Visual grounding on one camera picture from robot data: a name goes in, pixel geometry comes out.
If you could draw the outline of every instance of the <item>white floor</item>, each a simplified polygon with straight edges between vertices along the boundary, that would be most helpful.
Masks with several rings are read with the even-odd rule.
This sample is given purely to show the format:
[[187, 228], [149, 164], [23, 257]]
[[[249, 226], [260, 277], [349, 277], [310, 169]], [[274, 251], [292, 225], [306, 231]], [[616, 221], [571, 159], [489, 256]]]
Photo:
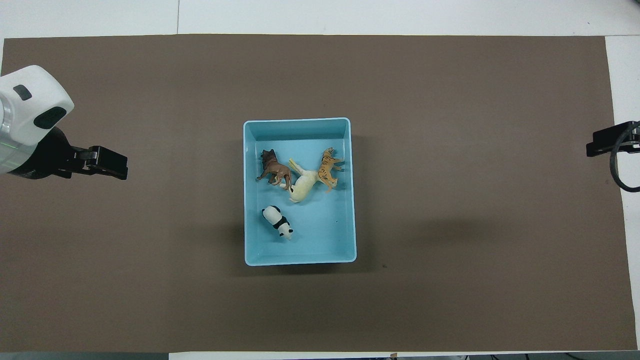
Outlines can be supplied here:
[[[640, 120], [640, 4], [633, 0], [4, 0], [5, 38], [183, 33], [606, 36], [616, 123]], [[640, 157], [620, 156], [640, 184]], [[640, 335], [640, 193], [622, 194]], [[171, 359], [385, 357], [376, 353], [188, 353]], [[408, 353], [435, 356], [452, 353]]]

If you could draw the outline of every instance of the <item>toy panda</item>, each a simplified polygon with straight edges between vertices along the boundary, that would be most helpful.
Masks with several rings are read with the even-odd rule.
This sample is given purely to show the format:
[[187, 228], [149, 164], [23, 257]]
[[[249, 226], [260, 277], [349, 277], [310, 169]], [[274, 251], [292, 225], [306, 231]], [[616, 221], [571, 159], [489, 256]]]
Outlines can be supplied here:
[[269, 224], [276, 229], [280, 236], [284, 236], [287, 240], [291, 240], [291, 233], [293, 233], [293, 229], [291, 229], [290, 223], [287, 221], [287, 218], [283, 217], [280, 209], [277, 206], [267, 206], [262, 209], [262, 216], [267, 219]]

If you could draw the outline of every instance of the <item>blue tray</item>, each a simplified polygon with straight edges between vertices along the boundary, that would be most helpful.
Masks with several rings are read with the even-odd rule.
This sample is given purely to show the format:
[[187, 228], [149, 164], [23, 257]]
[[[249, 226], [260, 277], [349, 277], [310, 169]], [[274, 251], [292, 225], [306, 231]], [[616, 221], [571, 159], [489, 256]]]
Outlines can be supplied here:
[[[351, 124], [347, 118], [257, 120], [244, 123], [244, 260], [247, 265], [349, 263], [356, 259], [355, 210]], [[295, 160], [305, 170], [318, 170], [323, 151], [333, 147], [334, 158], [344, 158], [344, 171], [332, 170], [338, 185], [331, 192], [317, 182], [299, 203], [289, 194], [258, 181], [262, 150], [274, 149], [278, 161]], [[293, 170], [292, 183], [298, 178]], [[291, 240], [262, 217], [262, 209], [275, 205], [294, 229]]]

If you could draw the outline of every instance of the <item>brown horse figurine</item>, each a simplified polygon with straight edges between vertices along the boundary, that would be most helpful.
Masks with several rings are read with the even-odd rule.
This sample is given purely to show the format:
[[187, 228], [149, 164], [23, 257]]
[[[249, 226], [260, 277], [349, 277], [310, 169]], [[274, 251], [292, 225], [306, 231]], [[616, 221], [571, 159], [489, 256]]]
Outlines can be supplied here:
[[289, 167], [278, 162], [278, 158], [276, 158], [276, 153], [273, 149], [269, 151], [263, 150], [260, 156], [262, 156], [262, 169], [264, 171], [257, 179], [260, 180], [267, 176], [267, 174], [272, 174], [271, 179], [269, 179], [269, 184], [278, 186], [282, 182], [282, 179], [284, 179], [287, 183], [285, 190], [289, 191], [289, 189], [291, 189], [291, 170]]

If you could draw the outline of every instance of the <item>toy animal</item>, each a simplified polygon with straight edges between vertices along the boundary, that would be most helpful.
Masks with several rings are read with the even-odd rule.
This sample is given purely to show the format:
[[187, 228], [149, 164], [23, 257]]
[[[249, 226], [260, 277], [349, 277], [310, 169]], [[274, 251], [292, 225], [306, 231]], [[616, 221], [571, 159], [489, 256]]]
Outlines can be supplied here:
[[287, 240], [291, 240], [291, 233], [293, 233], [293, 229], [291, 229], [289, 221], [287, 221], [287, 218], [282, 216], [282, 213], [277, 206], [270, 205], [262, 209], [262, 216], [280, 233], [280, 236], [284, 236]]
[[272, 174], [269, 184], [278, 186], [284, 179], [286, 182], [285, 189], [289, 190], [291, 188], [291, 170], [278, 162], [275, 151], [273, 149], [269, 151], [263, 150], [260, 156], [262, 156], [262, 169], [264, 171], [257, 179], [261, 180], [267, 174]]
[[318, 178], [323, 182], [326, 186], [329, 186], [329, 190], [326, 192], [330, 192], [331, 189], [335, 188], [338, 185], [338, 179], [331, 176], [331, 170], [342, 170], [341, 167], [337, 167], [334, 164], [342, 163], [344, 160], [336, 159], [332, 156], [333, 147], [325, 150], [322, 154], [322, 161], [320, 162], [320, 169], [318, 169]]
[[289, 166], [297, 172], [300, 177], [296, 180], [296, 183], [291, 185], [289, 189], [289, 200], [293, 202], [301, 202], [304, 200], [316, 181], [320, 181], [317, 171], [305, 170], [298, 165], [293, 159], [289, 159]]

